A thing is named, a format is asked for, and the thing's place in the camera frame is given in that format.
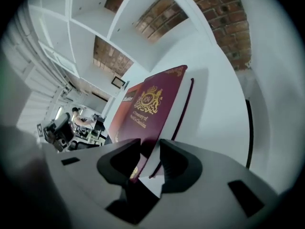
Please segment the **white wall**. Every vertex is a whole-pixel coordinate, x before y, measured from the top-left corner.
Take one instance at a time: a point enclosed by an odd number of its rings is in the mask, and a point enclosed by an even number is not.
[[[304,49],[292,22],[276,0],[242,0],[242,3],[250,25],[250,66],[267,108],[267,113],[262,111],[254,116],[254,121],[266,130],[260,147],[265,150],[261,157],[253,159],[251,166],[258,166],[259,160],[262,162],[269,153],[266,169],[261,172],[277,192],[283,192],[293,185],[304,161]],[[258,103],[256,107],[264,108]],[[269,151],[266,150],[268,122]]]
[[[84,72],[82,79],[86,80],[95,87],[101,89],[111,96],[116,96],[120,91],[119,88],[111,84],[114,76],[106,71],[101,70],[93,63],[90,65],[88,70]]]
[[[104,126],[108,130],[110,127],[110,124],[112,122],[112,119],[118,110],[121,101],[123,100],[123,97],[125,96],[127,90],[136,84],[139,84],[143,82],[143,80],[148,77],[149,73],[146,69],[141,67],[140,65],[134,63],[124,74],[122,77],[122,80],[125,82],[130,81],[125,91],[120,91],[119,94],[116,96],[116,99],[114,100],[111,108],[109,109],[109,112],[107,114],[107,118],[104,121]]]
[[[10,63],[0,50],[0,123],[15,126],[31,94],[31,89],[10,68]]]

